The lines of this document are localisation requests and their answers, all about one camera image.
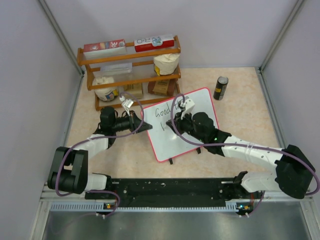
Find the red toothpaste box left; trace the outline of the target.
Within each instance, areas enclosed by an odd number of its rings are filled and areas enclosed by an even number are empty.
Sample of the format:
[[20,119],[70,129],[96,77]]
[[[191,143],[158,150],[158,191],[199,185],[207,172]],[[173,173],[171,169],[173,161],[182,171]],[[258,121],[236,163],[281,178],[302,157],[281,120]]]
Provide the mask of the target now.
[[87,59],[106,58],[127,53],[124,39],[85,44],[83,54]]

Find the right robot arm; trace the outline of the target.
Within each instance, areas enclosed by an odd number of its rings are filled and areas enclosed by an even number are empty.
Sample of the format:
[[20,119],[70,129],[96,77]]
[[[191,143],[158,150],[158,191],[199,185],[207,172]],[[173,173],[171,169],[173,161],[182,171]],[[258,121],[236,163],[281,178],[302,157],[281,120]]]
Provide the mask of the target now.
[[250,143],[215,127],[204,112],[178,112],[166,125],[181,137],[187,134],[199,141],[208,152],[226,158],[236,158],[268,169],[267,173],[244,171],[235,179],[233,192],[239,198],[257,191],[282,191],[303,199],[315,178],[315,168],[299,147],[272,148]]

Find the small tan box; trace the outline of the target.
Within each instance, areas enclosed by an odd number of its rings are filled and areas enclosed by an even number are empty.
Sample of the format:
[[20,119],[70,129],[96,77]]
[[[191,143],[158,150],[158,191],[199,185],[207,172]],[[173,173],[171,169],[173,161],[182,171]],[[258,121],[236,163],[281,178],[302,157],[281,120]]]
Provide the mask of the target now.
[[142,83],[134,83],[134,84],[127,84],[123,86],[123,90],[135,96],[137,99],[142,99],[143,94],[143,85]]

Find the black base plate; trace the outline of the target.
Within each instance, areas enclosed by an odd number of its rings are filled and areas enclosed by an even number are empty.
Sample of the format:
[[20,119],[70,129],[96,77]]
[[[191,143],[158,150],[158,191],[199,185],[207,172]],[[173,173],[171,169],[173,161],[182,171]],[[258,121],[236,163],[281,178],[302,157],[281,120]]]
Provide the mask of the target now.
[[120,197],[120,207],[224,207],[226,201],[259,199],[232,178],[109,178],[106,190]]

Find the white bag middle shelf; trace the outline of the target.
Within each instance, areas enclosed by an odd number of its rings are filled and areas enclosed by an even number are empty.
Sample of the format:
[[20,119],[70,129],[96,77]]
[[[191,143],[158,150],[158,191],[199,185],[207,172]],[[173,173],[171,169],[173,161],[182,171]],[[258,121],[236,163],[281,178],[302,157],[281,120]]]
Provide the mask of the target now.
[[179,53],[168,53],[153,58],[154,71],[158,76],[171,75],[178,66]]

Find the white bag shelf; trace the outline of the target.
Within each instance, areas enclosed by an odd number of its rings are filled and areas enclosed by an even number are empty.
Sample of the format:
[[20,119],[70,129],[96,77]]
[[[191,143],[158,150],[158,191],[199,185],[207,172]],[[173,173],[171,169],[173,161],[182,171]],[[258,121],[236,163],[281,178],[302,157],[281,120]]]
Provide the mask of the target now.
[[[100,86],[105,84],[112,84],[114,82],[115,80],[112,76],[101,76],[101,77],[96,77],[93,80],[92,85]],[[94,90],[94,92],[97,95],[97,97],[104,102],[113,101],[119,96],[119,90],[117,86],[97,88]]]
[[154,71],[158,76],[171,75],[178,66],[179,53],[168,53],[153,58]]

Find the white bag bottom shelf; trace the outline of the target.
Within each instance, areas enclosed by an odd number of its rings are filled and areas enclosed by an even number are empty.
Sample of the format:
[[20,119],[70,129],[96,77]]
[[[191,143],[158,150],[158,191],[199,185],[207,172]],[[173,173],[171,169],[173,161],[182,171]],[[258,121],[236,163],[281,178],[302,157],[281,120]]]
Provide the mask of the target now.
[[[112,84],[114,82],[115,80],[112,76],[101,76],[101,77],[96,77],[93,80],[92,85],[100,86],[105,84]],[[119,96],[119,90],[117,86],[97,88],[94,90],[94,92],[97,95],[97,97],[104,102],[113,101]]]

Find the red white box right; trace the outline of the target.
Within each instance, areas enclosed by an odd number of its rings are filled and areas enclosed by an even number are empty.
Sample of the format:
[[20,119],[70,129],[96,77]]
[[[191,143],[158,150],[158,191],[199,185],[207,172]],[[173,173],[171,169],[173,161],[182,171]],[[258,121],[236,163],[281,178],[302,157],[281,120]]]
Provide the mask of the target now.
[[170,48],[174,45],[175,39],[172,34],[156,35],[146,38],[140,38],[134,41],[134,49],[136,52]]

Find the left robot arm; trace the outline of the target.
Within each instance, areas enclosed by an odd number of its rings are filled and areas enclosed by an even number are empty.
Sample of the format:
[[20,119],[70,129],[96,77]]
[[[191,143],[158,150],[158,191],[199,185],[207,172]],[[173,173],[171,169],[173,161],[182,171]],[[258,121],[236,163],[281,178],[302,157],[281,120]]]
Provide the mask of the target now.
[[114,191],[104,174],[89,173],[89,160],[109,149],[118,132],[131,134],[151,130],[153,126],[140,119],[133,111],[124,111],[121,116],[113,107],[104,107],[100,112],[100,122],[95,132],[86,140],[74,146],[60,146],[55,150],[49,171],[47,186],[60,196],[96,191],[102,198],[109,198]]

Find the brown cardboard box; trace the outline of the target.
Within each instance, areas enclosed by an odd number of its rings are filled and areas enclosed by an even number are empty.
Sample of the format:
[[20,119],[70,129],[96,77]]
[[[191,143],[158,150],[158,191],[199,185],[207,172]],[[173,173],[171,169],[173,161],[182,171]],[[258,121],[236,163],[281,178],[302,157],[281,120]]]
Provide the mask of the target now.
[[176,82],[176,79],[151,81],[148,83],[147,91],[152,95],[170,97],[174,95]]

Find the clear plastic container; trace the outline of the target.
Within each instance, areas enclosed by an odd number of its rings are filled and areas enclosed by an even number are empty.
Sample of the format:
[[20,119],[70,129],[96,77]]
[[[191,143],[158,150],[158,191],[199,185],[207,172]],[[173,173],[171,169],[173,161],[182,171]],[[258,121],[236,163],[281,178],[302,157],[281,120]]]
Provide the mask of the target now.
[[112,77],[116,75],[129,74],[132,70],[133,65],[131,62],[105,65],[100,68],[100,75],[102,77]]

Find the pink framed whiteboard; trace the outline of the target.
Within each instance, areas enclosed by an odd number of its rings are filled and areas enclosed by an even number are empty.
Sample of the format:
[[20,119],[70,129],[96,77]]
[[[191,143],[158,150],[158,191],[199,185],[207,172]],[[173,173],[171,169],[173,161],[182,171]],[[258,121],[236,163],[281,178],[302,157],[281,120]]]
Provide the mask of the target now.
[[[207,87],[190,91],[184,95],[195,103],[192,114],[205,112],[213,120],[214,126],[219,129],[219,123],[212,99]],[[171,119],[171,106],[173,99],[155,103],[143,109],[144,122],[152,125],[147,131],[155,158],[158,162],[167,161],[197,149],[196,145],[189,144],[177,136],[166,122]]]

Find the wooden three-tier shelf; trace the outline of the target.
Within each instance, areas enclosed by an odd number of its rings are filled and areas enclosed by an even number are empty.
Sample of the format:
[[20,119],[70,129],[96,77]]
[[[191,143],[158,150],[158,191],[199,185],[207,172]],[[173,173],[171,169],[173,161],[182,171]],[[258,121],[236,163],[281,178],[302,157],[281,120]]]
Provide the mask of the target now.
[[[112,106],[119,108],[121,106],[120,94],[123,93],[125,96],[130,94],[124,91],[124,85],[142,83],[143,98],[138,100],[142,104],[153,104],[171,98],[172,96],[161,96],[148,93],[149,82],[156,82],[162,80],[176,79],[175,90],[173,96],[180,92],[179,79],[181,78],[181,70],[179,64],[175,71],[170,75],[157,75],[154,68],[153,58],[159,55],[165,54],[181,54],[181,45],[179,38],[176,35],[174,37],[174,46],[160,48],[155,50],[148,50],[142,52],[136,52],[133,42],[125,41],[126,54],[108,56],[103,58],[87,59],[84,55],[83,48],[79,48],[77,51],[77,63],[81,67],[85,67],[87,81],[86,86],[89,91],[94,92],[95,96],[95,109],[101,110],[103,107]],[[132,63],[132,72],[120,75],[112,76],[114,83],[102,84],[93,86],[93,80],[97,77],[101,77],[101,67],[114,64]],[[113,101],[102,101],[95,94],[95,89],[118,87],[118,97]]]

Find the black drink can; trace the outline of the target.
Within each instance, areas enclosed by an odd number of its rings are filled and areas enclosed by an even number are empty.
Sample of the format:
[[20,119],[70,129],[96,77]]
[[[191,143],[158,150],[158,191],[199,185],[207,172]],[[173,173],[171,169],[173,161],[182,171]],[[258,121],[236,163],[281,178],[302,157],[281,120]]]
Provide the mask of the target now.
[[229,79],[226,76],[220,76],[217,79],[215,90],[213,93],[213,98],[215,100],[223,99],[228,83],[229,83]]

